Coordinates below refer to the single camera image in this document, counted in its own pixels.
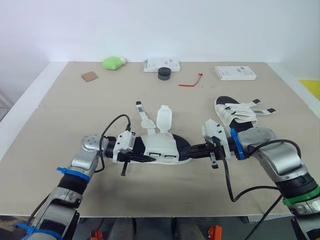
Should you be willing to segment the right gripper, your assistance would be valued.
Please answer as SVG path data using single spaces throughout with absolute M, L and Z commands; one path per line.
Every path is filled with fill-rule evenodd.
M 184 156 L 187 159 L 201 159 L 208 157 L 208 151 L 210 159 L 212 161 L 222 161 L 226 159 L 226 154 L 220 140 L 213 139 L 212 142 L 206 141 L 205 144 L 196 144 L 188 147 Z

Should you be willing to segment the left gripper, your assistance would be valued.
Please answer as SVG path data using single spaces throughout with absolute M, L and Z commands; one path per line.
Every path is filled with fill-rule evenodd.
M 131 161 L 134 162 L 155 162 L 156 159 L 147 155 L 140 155 L 140 154 L 133 154 L 131 151 L 130 152 L 118 152 L 117 153 L 117 162 L 127 162 L 130 163 Z

